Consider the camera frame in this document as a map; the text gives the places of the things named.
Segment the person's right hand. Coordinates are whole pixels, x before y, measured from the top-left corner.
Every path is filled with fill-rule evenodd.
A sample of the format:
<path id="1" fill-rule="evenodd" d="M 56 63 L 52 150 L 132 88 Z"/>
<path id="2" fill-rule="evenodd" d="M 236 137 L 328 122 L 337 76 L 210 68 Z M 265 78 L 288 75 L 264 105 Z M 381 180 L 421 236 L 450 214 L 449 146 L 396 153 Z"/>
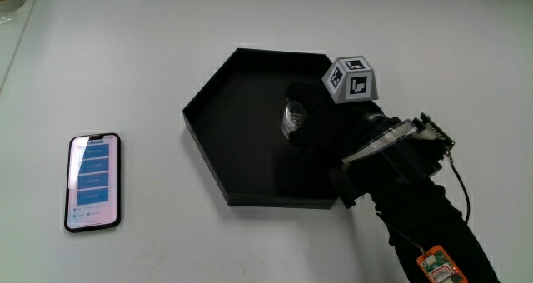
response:
<path id="1" fill-rule="evenodd" d="M 337 58 L 318 83 L 291 84 L 283 131 L 332 177 L 346 207 L 380 181 L 417 184 L 441 169 L 454 141 L 426 114 L 387 116 L 363 56 Z"/>

